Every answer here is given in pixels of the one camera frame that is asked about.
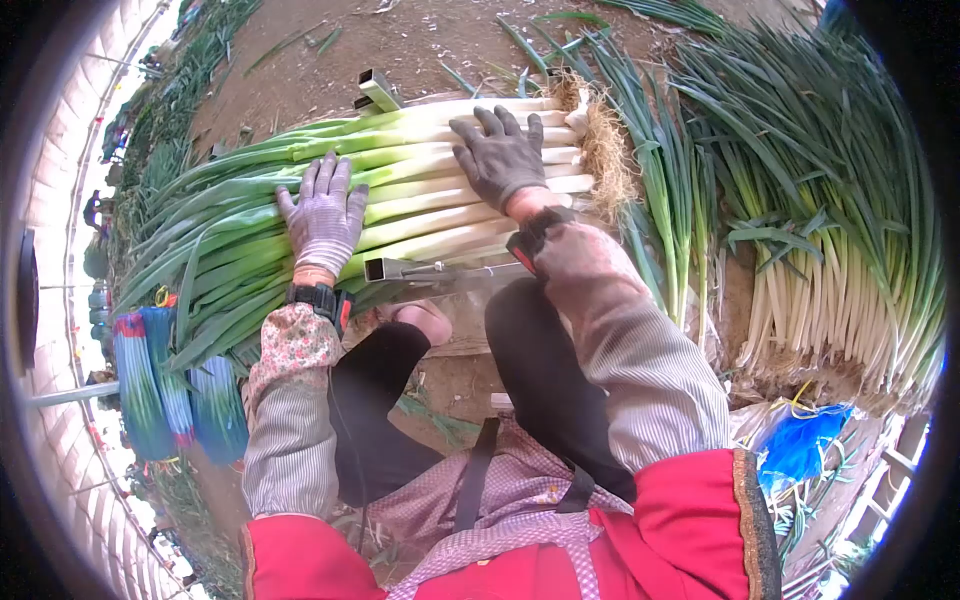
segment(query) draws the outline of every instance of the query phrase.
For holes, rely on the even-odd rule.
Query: hand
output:
[[[453,154],[467,174],[470,187],[487,204],[507,214],[507,205],[518,190],[546,189],[546,175],[540,149],[543,124],[531,114],[527,133],[520,130],[514,116],[504,107],[493,112],[477,107],[473,115],[483,125],[486,136],[467,121],[450,121],[450,128],[464,138],[464,146],[454,146]]]
[[[290,230],[290,245],[297,260],[296,283],[332,285],[353,255],[370,187],[358,185],[348,197],[349,184],[349,158],[337,162],[336,155],[329,152],[323,163],[314,160],[303,173],[296,205],[286,187],[276,189],[276,203]],[[324,271],[329,273],[329,282]]]

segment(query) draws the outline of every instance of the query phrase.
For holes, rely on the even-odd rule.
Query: bundled green onion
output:
[[[170,458],[176,445],[154,381],[143,317],[138,313],[117,317],[113,350],[120,382],[120,412],[133,451],[148,461]]]
[[[333,150],[348,156],[351,185],[371,187],[366,228],[338,285],[358,293],[366,286],[364,260],[453,259],[477,251],[504,252],[504,235],[516,229],[469,189],[452,153],[458,140],[447,122],[474,120],[473,108],[503,105],[521,123],[536,113],[544,125],[547,184],[572,196],[588,192],[577,133],[550,99],[455,100],[356,119],[334,119],[281,133],[187,171],[149,200],[143,243],[119,282],[117,307],[136,304],[158,285],[176,290],[178,312],[171,372],[198,368],[226,356],[238,372],[266,316],[283,304],[293,257],[274,190],[300,190],[309,162]],[[394,289],[377,284],[358,307],[385,301]]]
[[[187,393],[185,377],[169,372],[164,365],[170,358],[170,327],[173,323],[173,310],[159,306],[144,306],[136,311],[143,319],[143,328],[147,336],[147,351],[150,363],[163,403],[163,412],[167,424],[174,434],[178,446],[188,447],[193,442],[193,418],[190,416],[190,397]]]
[[[229,465],[247,449],[247,419],[230,362],[222,356],[208,359],[190,371],[193,421],[197,441],[214,465]]]

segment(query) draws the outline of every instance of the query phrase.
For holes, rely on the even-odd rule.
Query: black watch strap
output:
[[[543,250],[546,231],[560,223],[576,221],[577,211],[565,206],[548,206],[527,219],[520,231],[510,236],[507,250],[527,268],[530,273],[540,276],[534,265],[534,258]]]
[[[350,308],[353,306],[353,294],[343,290],[334,290],[328,285],[295,285],[287,288],[285,304],[305,302],[313,306],[315,315],[324,317],[333,323],[340,339],[347,330],[350,319]]]

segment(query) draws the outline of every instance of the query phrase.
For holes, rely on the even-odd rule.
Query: dirt ground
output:
[[[795,2],[800,9],[808,7],[807,0],[787,1]],[[704,4],[737,23],[757,18],[779,24],[791,18],[778,0],[705,0]],[[441,61],[473,84],[492,74],[488,61],[519,72],[528,64],[526,56],[496,24],[495,15],[523,25],[529,17],[551,12],[594,12],[612,24],[614,38],[637,59],[655,60],[679,31],[584,0],[398,0],[388,12],[372,14],[377,6],[378,0],[265,3],[233,38],[233,64],[222,64],[212,78],[208,99],[194,120],[196,148],[206,149],[218,141],[233,146],[244,126],[252,128],[253,141],[259,141],[271,134],[275,121],[282,131],[348,108],[360,96],[356,77],[367,68],[381,70],[407,99],[459,89],[443,71]],[[320,57],[316,48],[300,40],[244,76],[250,65],[290,33],[314,25],[320,25],[311,34],[316,39],[337,26],[343,33]],[[576,31],[577,26],[576,21],[550,22],[548,28],[556,30],[547,31],[560,37],[564,27]],[[526,33],[538,50],[549,50],[533,30]],[[748,299],[752,286],[749,277],[728,279],[731,301],[725,302],[726,314],[736,316],[731,309],[735,297],[745,293]],[[749,315],[747,309],[742,312]],[[456,317],[455,334],[468,329],[467,337],[482,335],[482,306]],[[730,327],[720,324],[718,328],[723,331]],[[426,358],[420,370],[425,373],[424,400],[431,409],[474,423],[482,422],[490,413],[490,394],[502,391],[493,360],[483,351]],[[424,417],[406,416],[395,409],[391,420],[411,437],[443,453],[459,449]],[[466,444],[472,444],[472,440],[464,439],[460,446]],[[249,518],[240,491],[240,474],[231,468],[216,468],[203,456],[190,458],[216,527],[235,540],[237,528]],[[380,565],[376,569],[378,580],[397,581],[415,564],[416,557],[401,556],[392,566]]]

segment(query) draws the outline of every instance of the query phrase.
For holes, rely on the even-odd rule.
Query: black strap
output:
[[[565,462],[573,466],[573,481],[566,490],[564,497],[560,499],[557,512],[560,514],[582,513],[587,509],[587,503],[593,495],[593,487],[596,483],[593,481],[593,477],[579,465],[570,461]]]
[[[496,434],[500,430],[500,419],[483,421],[477,443],[470,451],[467,469],[464,471],[464,485],[457,495],[457,514],[453,519],[453,533],[473,529],[480,515],[480,500],[483,496],[487,469],[496,450]]]

